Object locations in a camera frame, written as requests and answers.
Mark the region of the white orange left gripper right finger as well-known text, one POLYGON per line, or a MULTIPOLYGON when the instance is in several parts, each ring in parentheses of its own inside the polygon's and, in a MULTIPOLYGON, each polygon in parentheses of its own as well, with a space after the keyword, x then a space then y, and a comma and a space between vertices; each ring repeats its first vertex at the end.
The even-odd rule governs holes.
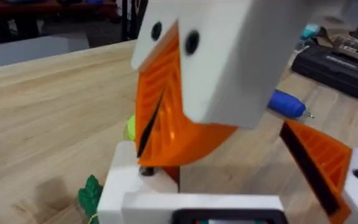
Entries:
POLYGON ((294 120, 280 137, 330 223, 358 223, 358 147, 294 120))

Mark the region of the finger of the white orange right gripper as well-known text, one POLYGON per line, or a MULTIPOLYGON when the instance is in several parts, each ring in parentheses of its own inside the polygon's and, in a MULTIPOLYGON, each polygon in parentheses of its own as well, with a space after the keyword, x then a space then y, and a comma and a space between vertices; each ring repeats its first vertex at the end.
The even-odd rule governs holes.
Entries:
POLYGON ((178 1, 147 164, 172 169, 257 126, 295 46, 293 1, 178 1))
POLYGON ((135 101, 137 157, 145 154, 161 105, 179 7, 178 1, 149 1, 145 7, 131 60, 132 68, 139 73, 135 101))

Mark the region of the bare white left gripper left finger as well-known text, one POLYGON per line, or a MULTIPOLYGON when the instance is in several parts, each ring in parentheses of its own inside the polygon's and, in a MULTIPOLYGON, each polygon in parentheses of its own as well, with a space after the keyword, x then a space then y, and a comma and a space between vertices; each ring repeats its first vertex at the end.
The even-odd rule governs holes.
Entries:
POLYGON ((121 205, 126 193, 177 193, 178 184, 162 169, 140 174, 135 142, 117 144, 97 207, 100 224, 123 224, 121 205))

